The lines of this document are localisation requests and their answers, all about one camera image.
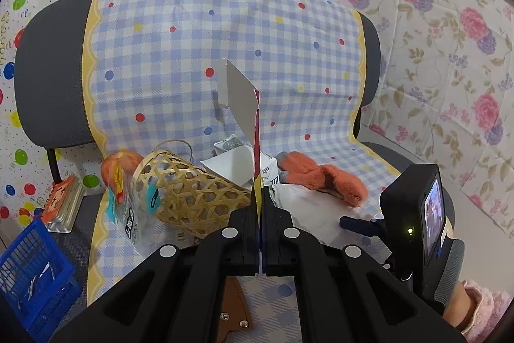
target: floral wallpaper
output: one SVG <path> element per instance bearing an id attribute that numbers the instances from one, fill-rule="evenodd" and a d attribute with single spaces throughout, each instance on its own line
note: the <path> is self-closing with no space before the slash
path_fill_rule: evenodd
<path id="1" fill-rule="evenodd" d="M 347 0 L 376 26 L 362 121 L 441 173 L 514 239 L 513 0 Z"/>

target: wicker basket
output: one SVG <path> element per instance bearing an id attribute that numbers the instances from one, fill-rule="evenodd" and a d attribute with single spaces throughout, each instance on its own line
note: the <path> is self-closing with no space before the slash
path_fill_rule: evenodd
<path id="1" fill-rule="evenodd" d="M 188 163 L 169 150 L 156 150 L 146 156 L 134 172 L 134 180 L 140 198 L 146 197 L 150 184 L 158 187 L 159 220 L 200 239 L 226 227 L 232 211 L 250 204 L 249 191 Z"/>

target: brown leather object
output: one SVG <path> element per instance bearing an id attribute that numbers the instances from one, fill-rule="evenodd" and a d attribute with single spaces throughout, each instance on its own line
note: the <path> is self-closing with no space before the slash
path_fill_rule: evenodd
<path id="1" fill-rule="evenodd" d="M 227 276 L 225 279 L 225 292 L 223 294 L 221 312 L 222 316 L 219 320 L 216 343 L 223 343 L 227 338 L 227 334 L 231 331 L 248 331 L 253 329 L 245 294 L 235 276 Z M 227 318 L 225 314 L 228 314 L 228 319 L 222 320 L 222 318 Z"/>

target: blue plastic basket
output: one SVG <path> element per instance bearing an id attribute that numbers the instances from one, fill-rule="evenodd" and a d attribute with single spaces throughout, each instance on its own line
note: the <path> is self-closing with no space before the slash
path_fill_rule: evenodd
<path id="1" fill-rule="evenodd" d="M 36 342 L 47 342 L 79 297 L 75 267 L 36 219 L 0 257 L 0 292 Z"/>

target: blue and white checkered fabric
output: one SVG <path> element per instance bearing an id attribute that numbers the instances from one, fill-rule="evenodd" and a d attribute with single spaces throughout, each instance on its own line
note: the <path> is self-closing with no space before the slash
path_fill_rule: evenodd
<path id="1" fill-rule="evenodd" d="M 229 59 L 260 91 L 261 150 L 298 150 L 356 174 L 369 190 L 362 211 L 379 213 L 381 188 L 396 176 L 352 141 L 350 115 L 364 80 L 362 29 L 350 10 L 330 0 L 99 0 L 98 7 L 90 91 L 108 154 L 145 155 L 161 141 L 183 139 L 199 164 L 212 156 L 214 142 L 233 133 L 244 138 L 217 102 L 215 70 Z M 174 143 L 174 152 L 188 158 L 180 147 Z M 99 249 L 105 283 L 98 296 L 141 261 L 105 222 L 110 235 Z M 258 326 L 228 341 L 301 338 L 291 278 L 257 276 L 242 285 Z M 292 296 L 275 295 L 282 285 Z"/>

